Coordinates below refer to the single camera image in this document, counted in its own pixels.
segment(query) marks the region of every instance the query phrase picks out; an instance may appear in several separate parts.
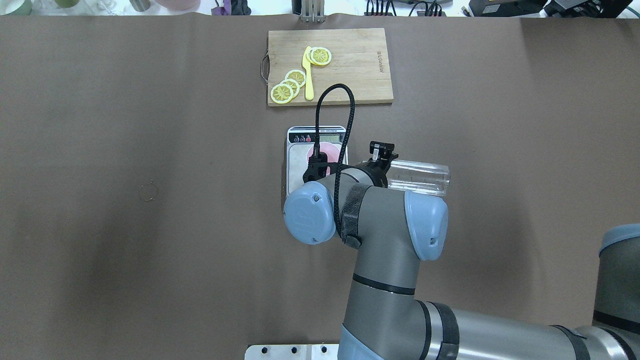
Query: lemon slice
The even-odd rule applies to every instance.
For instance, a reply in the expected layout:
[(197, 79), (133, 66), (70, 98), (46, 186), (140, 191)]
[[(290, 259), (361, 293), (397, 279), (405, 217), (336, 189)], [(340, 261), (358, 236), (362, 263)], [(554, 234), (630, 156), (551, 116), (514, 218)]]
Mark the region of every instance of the lemon slice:
[(271, 89), (271, 100), (276, 104), (286, 104), (293, 99), (293, 89), (287, 84), (277, 84)]
[(312, 47), (309, 51), (309, 61), (317, 66), (325, 66), (331, 62), (331, 51), (326, 47)]
[(291, 86), (291, 88), (293, 89), (293, 97), (291, 97), (292, 100), (295, 99), (296, 96), (298, 96), (298, 93), (300, 93), (300, 84), (298, 84), (297, 81), (293, 79), (284, 79), (280, 83)]
[(298, 69), (293, 69), (291, 71), (289, 71), (285, 76), (285, 79), (293, 79), (295, 81), (298, 82), (298, 84), (300, 85), (300, 87), (305, 86), (305, 83), (307, 82), (307, 75), (305, 74), (304, 71), (302, 70), (298, 70)]

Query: clear plastic bottle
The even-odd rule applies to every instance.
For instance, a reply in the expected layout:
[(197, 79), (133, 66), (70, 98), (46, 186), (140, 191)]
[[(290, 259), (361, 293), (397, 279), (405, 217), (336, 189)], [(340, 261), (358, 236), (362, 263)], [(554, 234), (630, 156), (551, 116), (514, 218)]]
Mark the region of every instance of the clear plastic bottle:
[(417, 161), (391, 161), (387, 172), (389, 188), (396, 190), (411, 190), (428, 195), (444, 196), (449, 187), (449, 167)]

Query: cutting board handle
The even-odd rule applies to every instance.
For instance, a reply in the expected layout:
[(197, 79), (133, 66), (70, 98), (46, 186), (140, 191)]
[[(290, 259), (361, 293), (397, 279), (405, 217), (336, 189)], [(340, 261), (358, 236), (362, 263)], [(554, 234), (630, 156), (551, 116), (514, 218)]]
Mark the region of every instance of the cutting board handle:
[(267, 49), (267, 52), (264, 54), (264, 57), (262, 58), (262, 61), (260, 62), (260, 76), (262, 76), (262, 79), (264, 80), (264, 83), (267, 84), (267, 86), (269, 86), (269, 71), (271, 70), (271, 62), (269, 60), (269, 49)]

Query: metal clamp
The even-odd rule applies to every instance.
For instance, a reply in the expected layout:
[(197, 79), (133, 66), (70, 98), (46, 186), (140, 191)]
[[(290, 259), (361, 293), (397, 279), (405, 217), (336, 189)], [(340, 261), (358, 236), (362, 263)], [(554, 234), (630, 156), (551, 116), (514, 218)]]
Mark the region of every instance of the metal clamp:
[(302, 0), (302, 22), (324, 22), (324, 0)]

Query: black tape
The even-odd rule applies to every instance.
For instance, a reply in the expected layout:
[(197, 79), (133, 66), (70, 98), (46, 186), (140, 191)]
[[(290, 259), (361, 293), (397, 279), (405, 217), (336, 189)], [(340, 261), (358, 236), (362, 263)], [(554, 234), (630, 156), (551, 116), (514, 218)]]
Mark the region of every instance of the black tape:
[(424, 347), (422, 348), (422, 354), (420, 355), (420, 360), (425, 360), (427, 358), (427, 354), (429, 353), (429, 347), (431, 346), (431, 315), (429, 315), (429, 309), (427, 309), (427, 305), (425, 305), (420, 300), (416, 301), (422, 308), (422, 312), (424, 313), (424, 323), (426, 326), (424, 334)]
[(358, 236), (358, 217), (360, 216), (362, 199), (364, 199), (364, 194), (370, 187), (371, 185), (367, 184), (354, 184), (342, 205), (342, 229), (340, 235), (342, 236), (342, 242), (354, 249), (358, 249), (362, 245), (362, 241)]
[(432, 302), (442, 321), (442, 343), (436, 360), (456, 360), (460, 349), (460, 328), (453, 310), (445, 304)]
[(567, 338), (569, 338), (569, 341), (571, 341), (571, 345), (573, 346), (573, 352), (575, 352), (575, 360), (591, 360), (589, 349), (587, 349), (587, 345), (584, 344), (585, 337), (574, 334), (573, 331), (562, 325), (551, 326), (559, 329)]
[(636, 353), (634, 353), (634, 350), (620, 335), (616, 334), (615, 332), (609, 329), (605, 329), (603, 327), (601, 327), (601, 329), (608, 332), (609, 335), (611, 335), (618, 342), (618, 344), (620, 344), (622, 351), (624, 351), (625, 355), (627, 356), (627, 360), (637, 360)]
[(360, 276), (356, 273), (353, 273), (353, 280), (355, 282), (359, 282), (360, 284), (370, 286), (374, 289), (388, 291), (390, 293), (396, 293), (400, 295), (413, 295), (415, 294), (415, 289), (412, 288), (402, 288), (400, 286), (394, 286), (385, 284), (384, 282), (378, 282), (375, 280), (368, 279), (364, 276)]
[(624, 331), (633, 332), (640, 335), (640, 323), (632, 320), (619, 318), (617, 316), (601, 313), (597, 310), (593, 311), (593, 319), (597, 322), (622, 329)]

